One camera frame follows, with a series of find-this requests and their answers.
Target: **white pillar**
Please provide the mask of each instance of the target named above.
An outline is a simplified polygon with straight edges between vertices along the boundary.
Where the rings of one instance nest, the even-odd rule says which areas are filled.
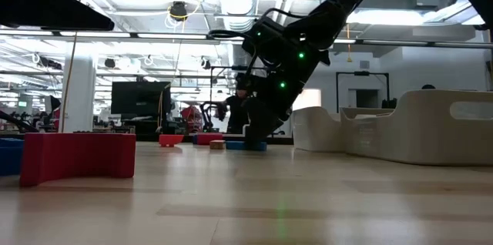
[[[67,80],[72,59],[73,43],[67,43],[63,69],[63,94],[59,132],[92,131],[92,109],[96,90],[98,54],[90,44],[78,43],[75,47],[72,74],[67,93]],[[63,101],[67,96],[65,109]]]
[[[45,96],[45,112],[48,114],[52,112],[52,100],[50,96]]]

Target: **red foam block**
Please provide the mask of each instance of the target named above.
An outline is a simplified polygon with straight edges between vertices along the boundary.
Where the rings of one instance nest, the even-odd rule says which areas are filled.
[[[161,134],[159,144],[161,146],[175,146],[183,141],[183,135]]]
[[[133,177],[133,134],[27,133],[24,140],[21,186],[69,177]]]
[[[222,139],[221,133],[197,133],[197,145],[209,145],[210,141]]]

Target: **computer monitor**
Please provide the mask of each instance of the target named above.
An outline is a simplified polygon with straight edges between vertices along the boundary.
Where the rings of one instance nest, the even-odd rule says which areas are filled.
[[[111,113],[157,116],[161,93],[163,112],[168,113],[171,108],[171,92],[168,85],[169,82],[114,82]]]

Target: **small red bowl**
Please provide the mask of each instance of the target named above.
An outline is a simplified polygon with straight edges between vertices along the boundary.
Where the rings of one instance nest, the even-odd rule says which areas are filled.
[[[173,147],[183,141],[183,135],[161,134],[159,136],[159,144],[161,146]]]

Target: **white curved furniture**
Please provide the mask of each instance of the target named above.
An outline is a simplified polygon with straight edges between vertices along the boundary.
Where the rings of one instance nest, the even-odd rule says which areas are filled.
[[[294,147],[312,152],[343,152],[339,114],[315,106],[293,112]]]
[[[366,119],[341,109],[346,152],[422,165],[493,165],[493,120],[455,119],[454,102],[493,102],[493,93],[411,91],[390,115]]]

